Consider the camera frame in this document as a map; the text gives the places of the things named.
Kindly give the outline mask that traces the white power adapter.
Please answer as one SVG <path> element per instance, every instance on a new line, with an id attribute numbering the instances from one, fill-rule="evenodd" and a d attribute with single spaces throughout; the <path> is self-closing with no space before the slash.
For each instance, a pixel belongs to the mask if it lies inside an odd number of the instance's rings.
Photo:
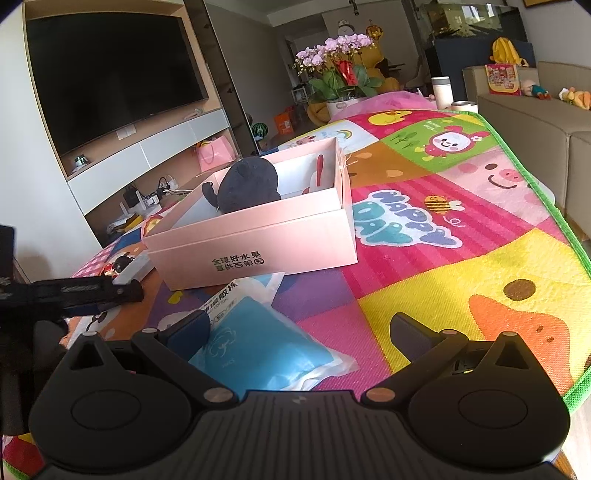
<path id="1" fill-rule="evenodd" d="M 129 284 L 132 280 L 141 282 L 154 269 L 146 251 L 142 251 L 113 280 L 114 285 Z"/>

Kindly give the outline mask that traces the blue tissue pack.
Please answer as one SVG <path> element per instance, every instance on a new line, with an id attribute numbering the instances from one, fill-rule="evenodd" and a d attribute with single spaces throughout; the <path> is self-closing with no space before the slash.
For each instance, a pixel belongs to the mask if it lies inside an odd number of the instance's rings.
<path id="1" fill-rule="evenodd" d="M 283 272 L 232 280 L 201 309 L 209 339 L 189 360 L 238 396 L 249 390 L 308 391 L 355 372 L 355 358 L 335 351 L 271 304 Z"/>

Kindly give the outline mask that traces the black plush toy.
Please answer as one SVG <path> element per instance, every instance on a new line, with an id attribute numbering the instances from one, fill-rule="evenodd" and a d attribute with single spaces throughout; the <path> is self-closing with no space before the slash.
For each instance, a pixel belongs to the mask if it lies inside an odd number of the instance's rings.
<path id="1" fill-rule="evenodd" d="M 214 191 L 211 182 L 204 182 L 201 192 L 207 202 L 221 214 L 281 199 L 276 167 L 259 156 L 245 157 L 235 162 L 226 172 L 217 191 Z"/>

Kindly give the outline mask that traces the white red foam stick toy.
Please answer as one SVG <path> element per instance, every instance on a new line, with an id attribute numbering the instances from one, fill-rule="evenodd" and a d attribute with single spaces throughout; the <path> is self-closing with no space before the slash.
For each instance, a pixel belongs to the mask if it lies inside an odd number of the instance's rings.
<path id="1" fill-rule="evenodd" d="M 310 185 L 304 189 L 303 193 L 314 193 L 325 188 L 329 188 L 327 181 L 325 181 L 325 156 L 322 154 L 318 154 L 317 159 L 315 160 L 315 171 L 311 174 Z"/>

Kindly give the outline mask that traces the black hair doll figure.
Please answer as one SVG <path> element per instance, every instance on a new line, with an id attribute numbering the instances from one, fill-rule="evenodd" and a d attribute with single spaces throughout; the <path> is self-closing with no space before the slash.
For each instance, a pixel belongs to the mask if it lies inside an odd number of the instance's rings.
<path id="1" fill-rule="evenodd" d="M 107 263 L 103 269 L 101 274 L 104 276 L 109 277 L 117 277 L 132 261 L 134 260 L 133 257 L 124 254 L 117 257 L 110 263 Z"/>

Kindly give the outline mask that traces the white wood TV cabinet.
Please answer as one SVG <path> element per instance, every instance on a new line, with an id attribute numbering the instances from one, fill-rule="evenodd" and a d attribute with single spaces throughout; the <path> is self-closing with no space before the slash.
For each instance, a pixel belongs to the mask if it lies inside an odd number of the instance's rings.
<path id="1" fill-rule="evenodd" d="M 186 36 L 189 56 L 197 64 L 205 98 L 124 123 L 72 152 L 60 155 L 34 78 L 29 34 L 23 34 L 32 97 L 51 158 L 60 171 L 60 181 L 50 182 L 44 190 L 50 193 L 67 191 L 50 230 L 59 234 L 59 246 L 70 242 L 72 250 L 92 253 L 99 249 L 99 240 L 86 215 L 100 209 L 125 185 L 211 135 L 221 133 L 228 137 L 233 147 L 238 145 L 222 107 L 218 86 L 202 54 L 205 44 L 197 38 L 201 26 L 209 20 L 204 1 L 25 1 L 22 4 L 24 23 L 63 15 L 104 13 L 177 18 L 181 33 Z"/>

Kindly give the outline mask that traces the colourful cartoon play mat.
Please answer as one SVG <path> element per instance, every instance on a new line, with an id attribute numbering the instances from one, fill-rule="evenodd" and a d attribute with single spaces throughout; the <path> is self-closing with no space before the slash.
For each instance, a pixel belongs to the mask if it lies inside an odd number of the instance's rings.
<path id="1" fill-rule="evenodd" d="M 131 338 L 203 311 L 232 280 L 171 290 L 154 267 L 141 302 L 64 318 L 65 351 L 29 431 L 2 433 L 3 478 L 561 477 L 554 461 L 590 389 L 590 261 L 553 198 L 476 114 L 360 114 L 277 151 L 329 137 L 346 155 L 358 261 L 283 273 L 271 306 L 359 369 L 197 408 L 140 372 Z M 74 278 L 147 252 L 173 206 Z M 363 405 L 410 364 L 391 340 L 398 312 L 469 344 L 403 404 Z"/>

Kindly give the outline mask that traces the pink cardboard box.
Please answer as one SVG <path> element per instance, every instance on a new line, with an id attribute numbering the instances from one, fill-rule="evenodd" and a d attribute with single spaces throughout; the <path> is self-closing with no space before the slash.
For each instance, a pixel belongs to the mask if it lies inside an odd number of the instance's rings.
<path id="1" fill-rule="evenodd" d="M 329 188 L 304 194 L 318 154 Z M 270 154 L 280 201 L 221 214 L 195 188 L 143 238 L 171 290 L 225 284 L 283 272 L 298 274 L 355 264 L 351 184 L 335 137 Z"/>

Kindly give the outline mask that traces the pink gift bag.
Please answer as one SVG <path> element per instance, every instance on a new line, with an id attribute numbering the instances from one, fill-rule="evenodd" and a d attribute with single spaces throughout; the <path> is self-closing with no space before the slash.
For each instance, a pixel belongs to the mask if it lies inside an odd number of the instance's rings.
<path id="1" fill-rule="evenodd" d="M 197 163 L 201 173 L 221 167 L 236 159 L 235 147 L 223 135 L 199 142 L 195 153 L 197 153 Z"/>

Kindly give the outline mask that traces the black television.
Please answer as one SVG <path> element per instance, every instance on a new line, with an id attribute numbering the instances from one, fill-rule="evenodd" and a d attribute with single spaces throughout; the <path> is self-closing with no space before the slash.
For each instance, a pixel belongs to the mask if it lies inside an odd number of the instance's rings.
<path id="1" fill-rule="evenodd" d="M 60 15 L 28 21 L 27 38 L 40 105 L 59 154 L 207 98 L 178 17 Z"/>

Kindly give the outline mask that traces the beige sofa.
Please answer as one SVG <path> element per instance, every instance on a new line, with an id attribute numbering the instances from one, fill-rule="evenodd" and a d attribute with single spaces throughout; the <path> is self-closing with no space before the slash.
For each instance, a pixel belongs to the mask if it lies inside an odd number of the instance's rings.
<path id="1" fill-rule="evenodd" d="M 561 101 L 561 89 L 590 89 L 590 68 L 540 61 L 522 68 L 521 81 L 540 84 L 552 98 L 493 94 L 483 66 L 463 71 L 467 98 L 522 164 L 555 195 L 555 203 L 579 234 L 590 234 L 590 113 Z"/>

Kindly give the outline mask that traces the orange paper bag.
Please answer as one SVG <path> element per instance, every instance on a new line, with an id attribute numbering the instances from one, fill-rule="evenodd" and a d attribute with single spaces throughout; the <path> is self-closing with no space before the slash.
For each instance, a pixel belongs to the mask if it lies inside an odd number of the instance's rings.
<path id="1" fill-rule="evenodd" d="M 290 113 L 287 111 L 281 112 L 273 117 L 274 124 L 276 124 L 277 133 L 280 135 L 287 135 L 294 133 L 294 125 L 290 118 Z"/>

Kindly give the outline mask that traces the white thermos cup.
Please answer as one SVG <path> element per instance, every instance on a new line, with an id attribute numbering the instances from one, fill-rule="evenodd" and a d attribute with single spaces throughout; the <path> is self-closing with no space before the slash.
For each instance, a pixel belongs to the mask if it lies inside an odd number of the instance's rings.
<path id="1" fill-rule="evenodd" d="M 431 78 L 438 110 L 445 110 L 454 103 L 454 93 L 449 76 Z"/>

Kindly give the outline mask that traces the red cartoon gift bag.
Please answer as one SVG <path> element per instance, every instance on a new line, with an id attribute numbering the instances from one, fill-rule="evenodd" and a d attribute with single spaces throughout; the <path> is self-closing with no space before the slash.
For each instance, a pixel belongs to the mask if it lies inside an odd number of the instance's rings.
<path id="1" fill-rule="evenodd" d="M 520 96 L 521 82 L 516 65 L 487 64 L 485 66 L 487 84 L 491 94 Z"/>

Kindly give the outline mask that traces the yellow backpack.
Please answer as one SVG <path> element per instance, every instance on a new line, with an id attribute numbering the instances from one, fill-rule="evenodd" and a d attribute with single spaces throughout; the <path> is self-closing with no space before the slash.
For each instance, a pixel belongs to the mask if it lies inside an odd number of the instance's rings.
<path id="1" fill-rule="evenodd" d="M 490 60 L 495 64 L 530 67 L 529 62 L 520 56 L 512 41 L 506 37 L 499 37 L 493 42 Z"/>

